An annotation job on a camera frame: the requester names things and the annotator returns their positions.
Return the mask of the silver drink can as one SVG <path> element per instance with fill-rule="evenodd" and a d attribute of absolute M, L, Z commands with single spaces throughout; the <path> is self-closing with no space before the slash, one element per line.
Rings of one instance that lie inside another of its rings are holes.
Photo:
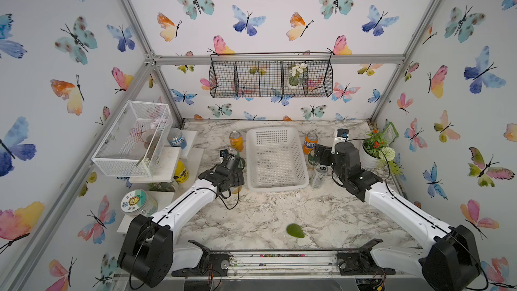
<path fill-rule="evenodd" d="M 317 164 L 312 177 L 312 188 L 320 189 L 324 183 L 324 179 L 328 174 L 328 166 Z"/>

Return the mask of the orange Fanta can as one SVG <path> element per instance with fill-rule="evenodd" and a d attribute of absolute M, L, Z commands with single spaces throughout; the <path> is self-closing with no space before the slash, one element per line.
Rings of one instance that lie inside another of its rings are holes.
<path fill-rule="evenodd" d="M 318 143 L 319 137 L 316 133 L 308 133 L 305 136 L 304 143 L 302 145 L 303 152 L 309 154 L 311 150 L 315 149 L 315 145 Z"/>

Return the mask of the orange yellow Schweppes can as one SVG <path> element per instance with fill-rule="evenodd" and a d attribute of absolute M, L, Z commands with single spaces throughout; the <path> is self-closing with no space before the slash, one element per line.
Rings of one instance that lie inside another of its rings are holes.
<path fill-rule="evenodd" d="M 234 148 L 238 152 L 243 151 L 244 140 L 243 140 L 242 134 L 239 131 L 237 131 L 237 130 L 232 131 L 230 133 L 229 139 L 230 139 L 230 145 L 232 148 Z"/>

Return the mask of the white plastic perforated basket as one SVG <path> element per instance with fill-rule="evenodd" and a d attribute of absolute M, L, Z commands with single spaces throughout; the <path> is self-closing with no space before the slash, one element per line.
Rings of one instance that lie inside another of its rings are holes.
<path fill-rule="evenodd" d="M 261 127 L 246 133 L 246 184 L 273 193 L 309 186 L 302 143 L 294 127 Z"/>

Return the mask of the green gold beer can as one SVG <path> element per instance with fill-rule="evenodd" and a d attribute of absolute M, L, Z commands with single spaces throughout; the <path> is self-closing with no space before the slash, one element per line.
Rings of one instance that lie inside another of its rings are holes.
<path fill-rule="evenodd" d="M 241 190 L 242 190 L 242 186 L 232 187 L 230 189 L 232 195 L 239 194 Z"/>
<path fill-rule="evenodd" d="M 311 166 L 315 166 L 316 165 L 316 159 L 315 159 L 315 155 L 310 153 L 308 155 L 308 163 L 311 165 Z"/>

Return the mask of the green soda can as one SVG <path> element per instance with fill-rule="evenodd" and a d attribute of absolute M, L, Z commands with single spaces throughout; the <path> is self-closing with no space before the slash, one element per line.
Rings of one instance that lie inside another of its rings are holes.
<path fill-rule="evenodd" d="M 236 156 L 236 157 L 238 158 L 238 161 L 239 161 L 239 163 L 238 163 L 238 167 L 239 167 L 239 168 L 245 168 L 245 166 L 246 166 L 246 161 L 245 161 L 245 159 L 243 159 L 243 157 L 240 155 L 240 153 L 239 153 L 239 152 L 237 153 L 237 156 Z"/>

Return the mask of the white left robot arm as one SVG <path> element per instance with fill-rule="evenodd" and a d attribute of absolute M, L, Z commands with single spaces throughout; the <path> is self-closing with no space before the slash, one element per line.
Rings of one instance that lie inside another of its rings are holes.
<path fill-rule="evenodd" d="M 156 287 L 168 274 L 205 276 L 215 270 L 210 250 L 194 240 L 179 243 L 183 227 L 216 199 L 225 200 L 244 184 L 246 162 L 227 153 L 222 161 L 203 171 L 179 198 L 149 217 L 134 217 L 125 235 L 117 264 L 143 286 Z"/>

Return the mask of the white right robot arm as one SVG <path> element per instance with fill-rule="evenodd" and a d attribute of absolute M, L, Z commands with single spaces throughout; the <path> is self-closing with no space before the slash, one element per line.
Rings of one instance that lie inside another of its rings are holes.
<path fill-rule="evenodd" d="M 401 197 L 361 167 L 359 151 L 352 143 L 318 144 L 315 159 L 331 167 L 339 187 L 381 211 L 420 245 L 418 249 L 394 247 L 376 238 L 358 249 L 357 259 L 343 261 L 346 273 L 394 270 L 425 280 L 433 290 L 466 290 L 479 276 L 487 277 L 474 234 L 467 227 L 453 227 Z"/>

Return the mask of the potted flower plant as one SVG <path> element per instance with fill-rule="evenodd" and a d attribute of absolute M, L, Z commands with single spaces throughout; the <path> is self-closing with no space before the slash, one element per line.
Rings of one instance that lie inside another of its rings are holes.
<path fill-rule="evenodd" d="M 364 168 L 386 168 L 393 175 L 403 174 L 403 167 L 397 158 L 399 154 L 389 146 L 388 140 L 378 129 L 366 133 L 359 155 Z"/>

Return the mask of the white stepped shelf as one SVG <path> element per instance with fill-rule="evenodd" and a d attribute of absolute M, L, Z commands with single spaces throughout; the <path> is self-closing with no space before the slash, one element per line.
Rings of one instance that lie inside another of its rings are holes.
<path fill-rule="evenodd" d="M 159 205 L 159 210 L 166 207 L 173 200 L 182 195 L 188 187 L 190 187 L 196 180 L 198 170 L 203 157 L 204 149 L 193 148 L 197 131 L 182 130 L 184 138 L 187 140 L 187 147 L 182 150 L 178 147 L 171 147 L 166 145 L 162 151 L 159 163 L 156 167 L 154 176 L 150 178 L 132 177 L 129 183 L 133 184 L 135 189 L 147 189 L 148 183 L 172 183 L 175 186 L 176 192 L 174 194 L 165 192 L 153 192 L 151 195 L 156 198 Z M 189 178 L 185 183 L 177 184 L 174 181 L 174 172 L 178 161 L 181 160 L 189 172 Z"/>

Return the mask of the blue white can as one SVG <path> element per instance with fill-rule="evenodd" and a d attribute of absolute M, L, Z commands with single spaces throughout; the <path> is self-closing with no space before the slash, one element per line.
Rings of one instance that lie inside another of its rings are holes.
<path fill-rule="evenodd" d="M 187 147 L 187 141 L 183 136 L 183 132 L 179 128 L 172 128 L 169 131 L 168 142 L 172 147 L 179 147 L 182 150 Z"/>

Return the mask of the green leaf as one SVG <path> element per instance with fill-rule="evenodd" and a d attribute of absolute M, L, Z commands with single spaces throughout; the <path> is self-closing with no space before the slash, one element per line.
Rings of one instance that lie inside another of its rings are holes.
<path fill-rule="evenodd" d="M 286 227 L 286 233 L 288 233 L 289 236 L 295 237 L 295 238 L 304 238 L 305 237 L 302 227 L 298 224 L 289 224 Z"/>

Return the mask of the white flowers in vase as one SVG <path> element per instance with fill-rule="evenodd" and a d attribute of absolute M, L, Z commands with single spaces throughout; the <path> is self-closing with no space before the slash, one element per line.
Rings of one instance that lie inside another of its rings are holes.
<path fill-rule="evenodd" d="M 291 89 L 297 88 L 302 83 L 302 78 L 307 69 L 306 63 L 295 63 L 289 70 L 288 86 Z"/>

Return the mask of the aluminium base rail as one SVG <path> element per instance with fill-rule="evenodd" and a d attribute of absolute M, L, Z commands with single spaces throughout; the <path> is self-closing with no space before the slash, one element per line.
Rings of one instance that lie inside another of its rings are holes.
<path fill-rule="evenodd" d="M 431 290 L 357 249 L 211 251 L 200 268 L 169 272 L 155 290 Z"/>

